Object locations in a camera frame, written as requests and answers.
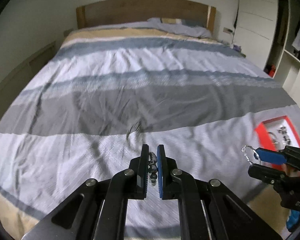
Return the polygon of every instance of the blue gripper pad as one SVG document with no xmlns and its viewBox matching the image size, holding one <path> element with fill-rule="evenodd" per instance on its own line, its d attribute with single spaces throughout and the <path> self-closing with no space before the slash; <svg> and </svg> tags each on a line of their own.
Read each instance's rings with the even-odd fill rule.
<svg viewBox="0 0 300 240">
<path fill-rule="evenodd" d="M 157 165 L 158 165 L 158 186 L 159 186 L 159 197 L 163 197 L 162 191 L 162 166 L 161 166 L 161 156 L 160 156 L 160 148 L 157 147 Z"/>
<path fill-rule="evenodd" d="M 286 158 L 275 151 L 258 148 L 256 149 L 256 152 L 258 153 L 260 160 L 266 163 L 272 163 L 277 165 L 282 165 L 287 162 Z"/>
</svg>

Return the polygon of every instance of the wall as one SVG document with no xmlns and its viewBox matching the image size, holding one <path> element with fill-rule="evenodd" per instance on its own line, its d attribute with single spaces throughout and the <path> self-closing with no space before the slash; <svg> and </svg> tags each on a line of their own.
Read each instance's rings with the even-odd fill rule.
<svg viewBox="0 0 300 240">
<path fill-rule="evenodd" d="M 0 82 L 25 58 L 76 29 L 75 8 L 98 0 L 11 0 L 0 15 Z M 193 0 L 217 8 L 214 36 L 231 41 L 238 0 Z"/>
</svg>

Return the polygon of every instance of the metal ring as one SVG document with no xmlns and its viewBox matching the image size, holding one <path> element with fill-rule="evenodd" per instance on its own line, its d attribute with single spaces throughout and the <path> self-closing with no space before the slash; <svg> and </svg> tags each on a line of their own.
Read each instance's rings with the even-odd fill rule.
<svg viewBox="0 0 300 240">
<path fill-rule="evenodd" d="M 246 159 L 248 160 L 248 162 L 250 163 L 250 165 L 252 165 L 253 162 L 249 159 L 249 157 L 248 157 L 248 155 L 247 155 L 247 153 L 246 153 L 246 148 L 250 148 L 250 149 L 253 151 L 253 153 L 256 155 L 256 157 L 257 157 L 257 159 L 258 159 L 258 161 L 259 161 L 259 164 L 261 165 L 261 159 L 260 159 L 260 156 L 258 155 L 258 153 L 256 152 L 256 150 L 255 150 L 251 145 L 245 145 L 245 146 L 241 149 L 241 151 L 244 152 L 244 156 L 246 157 Z"/>
</svg>

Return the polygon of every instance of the blue object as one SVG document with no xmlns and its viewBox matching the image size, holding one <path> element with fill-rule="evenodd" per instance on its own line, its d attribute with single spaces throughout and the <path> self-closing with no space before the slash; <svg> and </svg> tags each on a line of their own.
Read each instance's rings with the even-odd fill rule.
<svg viewBox="0 0 300 240">
<path fill-rule="evenodd" d="M 282 154 L 279 154 L 271 150 L 258 148 L 256 149 L 256 152 L 258 153 L 260 160 L 266 163 L 282 165 L 287 162 L 286 158 Z"/>
<path fill-rule="evenodd" d="M 157 147 L 157 164 L 158 164 L 158 186 L 159 186 L 159 197 L 163 197 L 162 191 L 162 166 L 161 166 L 161 156 L 160 156 L 160 148 Z"/>
<path fill-rule="evenodd" d="M 290 216 L 287 220 L 287 229 L 291 229 L 294 225 L 296 225 L 299 222 L 300 219 L 300 211 L 296 210 L 290 210 Z"/>
</svg>

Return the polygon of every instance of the wall outlet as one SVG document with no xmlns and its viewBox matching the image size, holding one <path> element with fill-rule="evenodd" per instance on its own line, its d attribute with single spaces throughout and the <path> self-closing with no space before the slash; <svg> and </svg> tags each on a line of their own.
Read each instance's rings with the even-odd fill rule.
<svg viewBox="0 0 300 240">
<path fill-rule="evenodd" d="M 69 34 L 70 34 L 70 32 L 72 32 L 73 31 L 73 28 L 71 28 L 71 29 L 69 29 L 69 30 L 65 30 L 64 32 L 63 32 L 63 36 L 64 37 L 67 37 Z"/>
<path fill-rule="evenodd" d="M 223 32 L 231 34 L 231 33 L 233 33 L 233 30 L 230 30 L 228 28 L 223 28 Z"/>
</svg>

